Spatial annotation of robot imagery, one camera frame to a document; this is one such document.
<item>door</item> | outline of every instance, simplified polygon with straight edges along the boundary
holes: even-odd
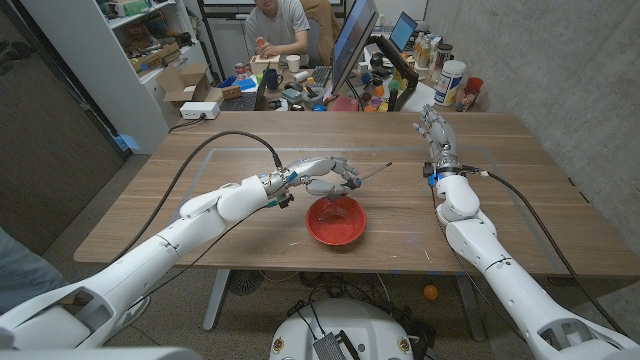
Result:
[[[2,40],[26,43],[4,10]],[[12,49],[0,53],[0,226],[42,254],[123,160],[38,54],[6,61]]]

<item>robot finger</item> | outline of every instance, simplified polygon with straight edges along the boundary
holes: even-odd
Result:
[[[346,186],[332,184],[319,179],[313,179],[307,184],[307,192],[316,196],[345,195],[349,191],[351,189]]]

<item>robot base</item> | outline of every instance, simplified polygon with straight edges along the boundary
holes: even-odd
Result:
[[[360,359],[413,359],[407,333],[391,316],[362,301],[352,299],[327,299],[313,303],[318,321],[328,336],[344,331]],[[323,338],[311,306],[300,309],[276,331],[269,351],[271,360],[320,359],[314,351],[313,336]],[[353,358],[345,342],[339,344],[345,359]]]

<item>laptop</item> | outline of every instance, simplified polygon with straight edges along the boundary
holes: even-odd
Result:
[[[400,14],[400,18],[398,18],[398,22],[396,26],[393,28],[391,32],[391,36],[389,36],[389,41],[395,46],[396,50],[399,52],[403,52],[404,47],[407,45],[407,41],[411,38],[413,34],[413,30],[416,29],[418,23],[415,22],[407,13],[404,11]]]
[[[258,85],[258,91],[242,93],[234,99],[224,100],[220,104],[220,111],[258,111],[262,99],[264,98],[264,89],[267,87],[267,70],[269,66],[262,72],[262,81]]]

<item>red bowl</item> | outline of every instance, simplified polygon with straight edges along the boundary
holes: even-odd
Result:
[[[367,226],[362,206],[347,196],[336,201],[326,197],[311,205],[307,211],[307,230],[327,245],[345,245],[357,239]]]

